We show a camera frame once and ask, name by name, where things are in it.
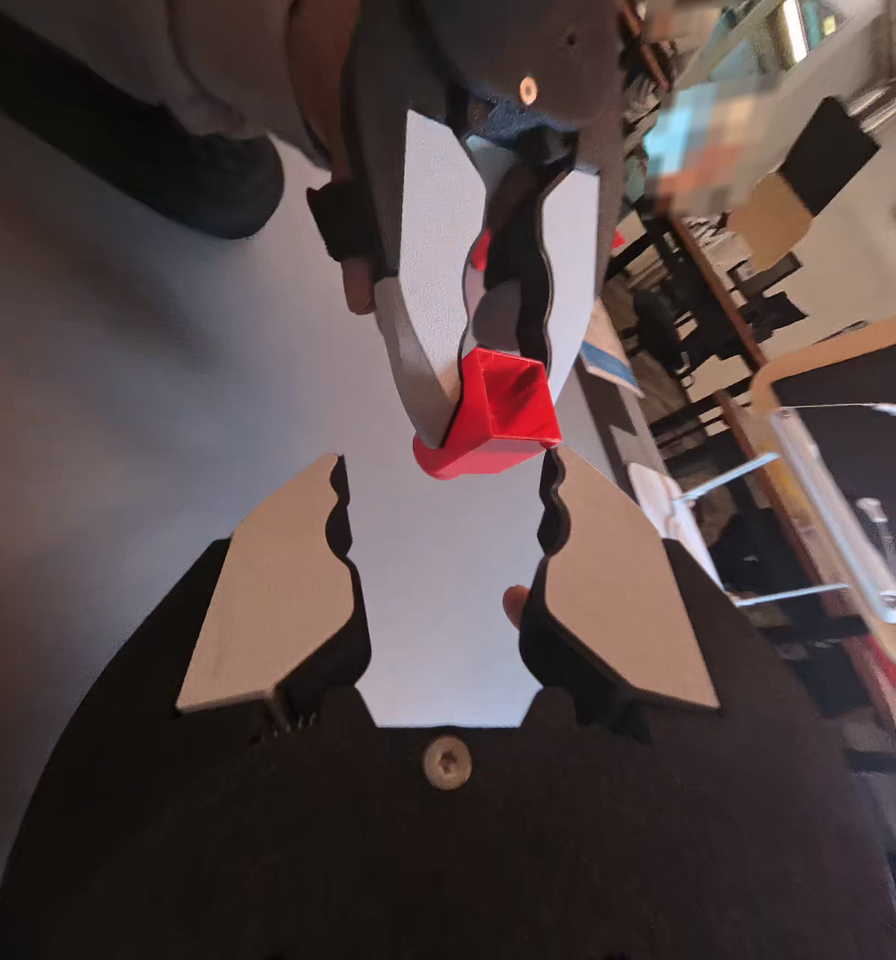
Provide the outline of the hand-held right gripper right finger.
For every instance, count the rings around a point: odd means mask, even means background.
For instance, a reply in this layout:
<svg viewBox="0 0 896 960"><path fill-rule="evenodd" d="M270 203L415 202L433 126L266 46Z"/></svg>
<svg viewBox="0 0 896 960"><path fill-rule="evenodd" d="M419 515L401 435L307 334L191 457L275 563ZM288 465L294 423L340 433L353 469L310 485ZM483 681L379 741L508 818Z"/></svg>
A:
<svg viewBox="0 0 896 960"><path fill-rule="evenodd" d="M543 556L519 629L531 674L577 711L718 710L662 537L634 499L569 446L546 453L540 497Z"/></svg>

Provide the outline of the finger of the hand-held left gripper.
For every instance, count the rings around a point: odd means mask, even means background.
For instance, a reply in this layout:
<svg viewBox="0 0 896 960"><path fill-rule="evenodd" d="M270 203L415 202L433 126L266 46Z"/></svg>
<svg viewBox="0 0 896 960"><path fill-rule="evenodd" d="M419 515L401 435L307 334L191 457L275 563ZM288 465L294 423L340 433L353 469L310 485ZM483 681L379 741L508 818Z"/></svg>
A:
<svg viewBox="0 0 896 960"><path fill-rule="evenodd" d="M433 450L442 446L462 398L464 277L486 194L452 130L408 111L399 264L375 286L375 317L400 401Z"/></svg>
<svg viewBox="0 0 896 960"><path fill-rule="evenodd" d="M531 199L517 230L522 356L542 363L552 402L574 366L596 299L600 178L561 173Z"/></svg>

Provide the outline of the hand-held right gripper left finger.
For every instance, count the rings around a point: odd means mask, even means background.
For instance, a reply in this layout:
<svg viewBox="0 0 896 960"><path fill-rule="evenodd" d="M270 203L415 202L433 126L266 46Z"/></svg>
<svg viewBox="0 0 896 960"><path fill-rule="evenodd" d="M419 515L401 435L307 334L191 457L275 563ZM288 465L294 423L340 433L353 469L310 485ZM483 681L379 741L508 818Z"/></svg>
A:
<svg viewBox="0 0 896 960"><path fill-rule="evenodd" d="M327 453L277 488L228 543L175 707L263 704L319 714L371 660L344 456Z"/></svg>

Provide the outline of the red plastic block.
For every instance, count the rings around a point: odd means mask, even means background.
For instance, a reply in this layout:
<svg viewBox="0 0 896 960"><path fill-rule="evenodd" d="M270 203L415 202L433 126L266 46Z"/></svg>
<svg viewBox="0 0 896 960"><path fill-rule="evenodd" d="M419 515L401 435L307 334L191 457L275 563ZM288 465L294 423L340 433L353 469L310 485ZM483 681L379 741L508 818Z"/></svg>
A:
<svg viewBox="0 0 896 960"><path fill-rule="evenodd" d="M414 438L423 473L442 481L501 474L562 442L542 362L477 346L461 372L461 400L442 446Z"/></svg>

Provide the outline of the person's left forearm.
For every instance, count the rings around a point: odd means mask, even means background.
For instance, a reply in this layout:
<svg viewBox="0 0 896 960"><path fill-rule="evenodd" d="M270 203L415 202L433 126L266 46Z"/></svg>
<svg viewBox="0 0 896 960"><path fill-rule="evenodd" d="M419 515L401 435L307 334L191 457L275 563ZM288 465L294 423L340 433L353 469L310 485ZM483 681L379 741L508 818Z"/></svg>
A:
<svg viewBox="0 0 896 960"><path fill-rule="evenodd" d="M0 13L191 134L272 134L326 166L290 77L291 1L0 1Z"/></svg>

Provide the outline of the person's left hand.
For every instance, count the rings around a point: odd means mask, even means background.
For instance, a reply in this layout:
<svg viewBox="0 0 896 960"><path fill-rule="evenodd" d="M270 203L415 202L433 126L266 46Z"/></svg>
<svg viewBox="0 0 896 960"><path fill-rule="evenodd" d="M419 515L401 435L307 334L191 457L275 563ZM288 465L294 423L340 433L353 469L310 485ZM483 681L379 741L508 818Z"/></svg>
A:
<svg viewBox="0 0 896 960"><path fill-rule="evenodd" d="M286 19L286 65L300 118L304 151L330 175L314 200L319 224L328 227L329 252L338 254L349 311L375 309L375 268L364 189L355 181L346 150L344 74L360 20L359 1L292 2Z"/></svg>

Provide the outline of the blue white paper sheet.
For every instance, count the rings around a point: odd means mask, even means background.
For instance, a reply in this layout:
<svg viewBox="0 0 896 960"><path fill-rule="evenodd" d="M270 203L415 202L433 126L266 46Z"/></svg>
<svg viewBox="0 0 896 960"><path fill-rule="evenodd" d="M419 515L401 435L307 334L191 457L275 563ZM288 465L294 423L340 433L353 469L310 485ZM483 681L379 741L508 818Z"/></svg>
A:
<svg viewBox="0 0 896 960"><path fill-rule="evenodd" d="M600 297L595 298L588 326L579 349L586 372L644 399L620 335Z"/></svg>

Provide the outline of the long wooden desk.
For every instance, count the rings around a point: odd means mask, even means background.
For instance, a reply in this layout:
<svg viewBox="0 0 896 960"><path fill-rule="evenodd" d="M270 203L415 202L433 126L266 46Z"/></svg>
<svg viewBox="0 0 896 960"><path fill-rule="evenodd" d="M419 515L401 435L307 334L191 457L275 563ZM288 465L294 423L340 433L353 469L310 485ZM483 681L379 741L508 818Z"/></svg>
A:
<svg viewBox="0 0 896 960"><path fill-rule="evenodd" d="M692 262L710 295L718 303L720 312L730 323L734 339L738 343L739 355L745 365L751 373L758 373L767 365L768 359L756 339L754 329L741 315L732 294L686 222L678 216L665 216L663 219L669 227L669 234L676 239L677 246Z"/></svg>

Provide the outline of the white metal rod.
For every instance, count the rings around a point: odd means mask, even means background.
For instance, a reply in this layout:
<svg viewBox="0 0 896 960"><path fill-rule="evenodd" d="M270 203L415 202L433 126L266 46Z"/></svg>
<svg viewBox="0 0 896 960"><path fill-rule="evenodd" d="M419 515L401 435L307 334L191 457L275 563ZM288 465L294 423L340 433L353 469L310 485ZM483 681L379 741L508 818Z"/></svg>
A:
<svg viewBox="0 0 896 960"><path fill-rule="evenodd" d="M780 454L777 451L766 452L756 458L748 460L738 466L731 468L716 477L709 479L698 486L683 491L680 495L671 500L672 505L677 503L696 502L713 491L728 486L736 480L764 469L767 465L778 461Z"/></svg>
<svg viewBox="0 0 896 960"><path fill-rule="evenodd" d="M769 594L758 594L750 596L736 595L729 592L727 595L732 604L739 609L751 608L756 606L778 604L787 601L794 601L812 596L824 594L839 593L847 590L849 585L844 582L823 583L810 585L797 589L783 590Z"/></svg>

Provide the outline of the beige chair with black cover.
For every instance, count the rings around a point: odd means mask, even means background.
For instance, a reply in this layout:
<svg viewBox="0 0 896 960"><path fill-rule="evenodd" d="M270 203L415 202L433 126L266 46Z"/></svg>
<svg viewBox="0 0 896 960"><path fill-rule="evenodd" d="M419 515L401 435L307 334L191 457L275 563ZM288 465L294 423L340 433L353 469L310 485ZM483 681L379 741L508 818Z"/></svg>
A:
<svg viewBox="0 0 896 960"><path fill-rule="evenodd" d="M792 253L880 148L840 100L823 98L784 161L729 215L728 230L742 242L751 268L769 270Z"/></svg>

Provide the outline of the black board with wooden rim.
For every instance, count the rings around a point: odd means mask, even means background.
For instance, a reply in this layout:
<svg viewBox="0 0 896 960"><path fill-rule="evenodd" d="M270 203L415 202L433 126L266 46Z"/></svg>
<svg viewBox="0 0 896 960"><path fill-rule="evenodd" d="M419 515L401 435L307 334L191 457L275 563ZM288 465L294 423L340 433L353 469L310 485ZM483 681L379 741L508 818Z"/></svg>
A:
<svg viewBox="0 0 896 960"><path fill-rule="evenodd" d="M768 414L780 406L896 403L896 317L769 362L753 379L750 398L751 424L762 427L764 437L778 449ZM896 416L853 407L809 410L800 416L847 500L879 499L896 542ZM786 507L804 523L818 570L848 584L847 600L868 631L874 666L896 687L896 625L877 619L850 585L849 574L782 460L781 469Z"/></svg>

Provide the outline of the white metal bracket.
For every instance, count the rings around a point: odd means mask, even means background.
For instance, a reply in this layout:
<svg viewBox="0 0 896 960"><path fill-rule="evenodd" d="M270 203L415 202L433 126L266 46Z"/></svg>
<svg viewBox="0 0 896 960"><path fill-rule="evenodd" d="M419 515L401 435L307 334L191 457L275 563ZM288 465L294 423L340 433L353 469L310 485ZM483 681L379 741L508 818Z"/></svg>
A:
<svg viewBox="0 0 896 960"><path fill-rule="evenodd" d="M877 619L896 625L896 539L885 507L874 497L850 503L801 417L804 411L850 407L896 417L896 403L835 403L780 406L767 420L780 459L848 574L850 586Z"/></svg>

